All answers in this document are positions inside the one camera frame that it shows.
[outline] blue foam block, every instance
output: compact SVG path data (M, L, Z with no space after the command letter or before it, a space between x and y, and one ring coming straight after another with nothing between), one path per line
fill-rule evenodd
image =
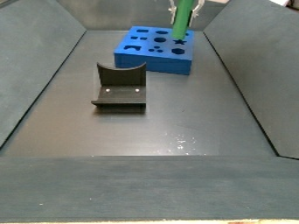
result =
M115 67L137 67L146 71L189 74L192 67L193 31L184 40L173 39L172 29L133 26L114 50Z

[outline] black bracket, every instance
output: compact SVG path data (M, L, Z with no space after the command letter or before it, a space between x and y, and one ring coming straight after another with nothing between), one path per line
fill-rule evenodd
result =
M109 68L97 64L99 90L95 106L145 105L145 63L133 68Z

